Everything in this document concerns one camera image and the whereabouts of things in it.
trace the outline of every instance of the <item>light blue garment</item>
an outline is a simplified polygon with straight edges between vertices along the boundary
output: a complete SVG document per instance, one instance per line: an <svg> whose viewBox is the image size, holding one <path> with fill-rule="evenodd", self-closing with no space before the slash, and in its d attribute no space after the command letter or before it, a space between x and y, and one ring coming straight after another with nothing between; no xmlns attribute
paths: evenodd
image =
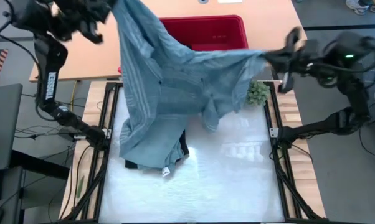
<svg viewBox="0 0 375 224"><path fill-rule="evenodd" d="M179 137L189 117L201 114L203 128L214 132L219 119L240 110L250 80L265 65L258 58L262 52L193 51L138 0L118 0L112 11L130 114L120 135L120 156L139 169L172 171L183 157Z"/></svg>

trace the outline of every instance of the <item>green plant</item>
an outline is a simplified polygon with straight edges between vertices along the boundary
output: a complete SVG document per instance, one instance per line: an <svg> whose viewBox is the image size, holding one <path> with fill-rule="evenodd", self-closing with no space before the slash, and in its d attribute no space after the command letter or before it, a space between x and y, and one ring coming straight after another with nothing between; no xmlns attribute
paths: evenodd
<svg viewBox="0 0 375 224"><path fill-rule="evenodd" d="M249 105L265 105L270 95L270 88L264 82L251 80L249 89L247 90L246 103Z"/></svg>

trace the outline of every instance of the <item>black aluminum frame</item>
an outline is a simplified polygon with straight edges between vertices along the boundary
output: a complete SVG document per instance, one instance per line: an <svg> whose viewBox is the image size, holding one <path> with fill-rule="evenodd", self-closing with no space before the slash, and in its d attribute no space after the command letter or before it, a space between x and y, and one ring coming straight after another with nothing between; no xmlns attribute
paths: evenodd
<svg viewBox="0 0 375 224"><path fill-rule="evenodd" d="M273 71L272 71L272 76L274 78L276 78L276 74L274 74ZM275 113L275 117L276 117L276 123L277 123L277 126L280 128L280 127L282 127L282 119L280 117L280 111L279 111L279 108L278 108L277 94L276 94L276 91L275 91L275 87L273 85L273 82L265 82L265 83L270 87L271 100L272 100L274 113ZM123 87L123 84L119 83L119 82L118 83L108 82L106 84L105 96L103 98L102 112L100 114L100 120L99 120L99 127L100 128L108 128L108 129L111 129L111 130L113 129L116 106L117 106L117 102L118 102L118 94L120 92L120 88L122 88L122 87ZM105 127L104 126L105 117L107 115L107 107L108 107L109 97L110 97L111 91L114 91L113 102L112 102L113 104L112 104L112 108L110 110L111 115L110 115L110 120L109 120L109 127ZM271 115L270 115L270 109L269 109L268 101L265 102L264 111L265 111L265 117L266 117L266 120L267 120L267 126L268 126L268 128L272 128L272 119L271 119ZM277 158L278 157L277 141L276 141L276 139L271 138L270 135L269 135L269 138L270 138L273 158ZM284 161L285 161L285 167L286 167L286 173L287 173L288 179L290 180L290 182L293 184L293 186L295 188L294 176L293 176L293 172L292 172L292 167L291 167L291 162L290 162L290 158L289 158L289 155L288 155L288 151L284 150L284 151L282 151L282 154L283 154L283 157L285 158ZM103 154L102 166L107 167L108 155L109 155L109 150L105 151L104 154ZM96 167L97 167L97 164L98 164L98 159L99 159L99 152L95 151L93 153L93 158L92 158L92 163L91 163L91 168L90 168L90 174L89 174L89 177L88 177L88 186L93 182L93 180L95 178L94 170L96 170ZM274 164L275 164L275 171L277 171L276 169L278 168L278 163L280 163L280 161L278 159L274 159L273 161L274 161ZM59 220L59 221L54 222L54 223L59 223L59 224L60 223L61 224L99 224L98 219L99 219L99 213L100 213L100 205L101 205L101 202L102 202L104 183L105 183L105 176L100 181L100 183L98 184L98 194L97 194L97 198L96 198L93 218L91 218L91 219L87 218L88 207L89 207L89 203L90 203L90 200L88 200L85 203L85 205L82 209L81 220L64 220L64 221ZM293 207L294 207L296 218L290 217L290 213L288 211L288 205L287 205L287 196L286 196L286 192L285 192L285 186L284 186L283 180L278 175L277 175L277 183L278 183L278 190L279 190L279 194L280 194L280 201L281 201L281 204L282 204L283 216L284 216L284 219L285 219L285 221L282 222L282 223L349 224L349 223L343 223L343 222L331 222L331 221L328 221L328 220L304 220L304 219L301 219L300 207L298 206L297 201L293 197L292 197L293 198ZM226 224L226 223L235 224L237 222L224 222L224 224ZM245 223L246 224L261 224L261 223L264 223L264 222L238 222L238 224L245 224Z"/></svg>

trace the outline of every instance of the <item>clothing tag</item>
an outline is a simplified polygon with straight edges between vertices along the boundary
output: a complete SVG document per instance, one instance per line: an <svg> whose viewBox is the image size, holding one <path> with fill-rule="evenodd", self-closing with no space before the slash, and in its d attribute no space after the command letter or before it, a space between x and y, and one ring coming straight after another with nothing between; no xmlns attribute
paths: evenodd
<svg viewBox="0 0 375 224"><path fill-rule="evenodd" d="M243 3L243 0L218 0L218 3Z"/></svg>
<svg viewBox="0 0 375 224"><path fill-rule="evenodd" d="M168 167L164 167L163 168L163 177L166 177L168 174L170 174L171 172L169 171Z"/></svg>

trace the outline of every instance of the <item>red plastic container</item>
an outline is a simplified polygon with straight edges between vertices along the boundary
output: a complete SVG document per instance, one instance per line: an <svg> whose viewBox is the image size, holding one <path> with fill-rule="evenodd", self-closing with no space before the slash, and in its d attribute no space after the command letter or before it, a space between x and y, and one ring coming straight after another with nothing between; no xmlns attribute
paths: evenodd
<svg viewBox="0 0 375 224"><path fill-rule="evenodd" d="M160 19L178 42L193 50L248 48L243 20L239 16L204 16Z"/></svg>

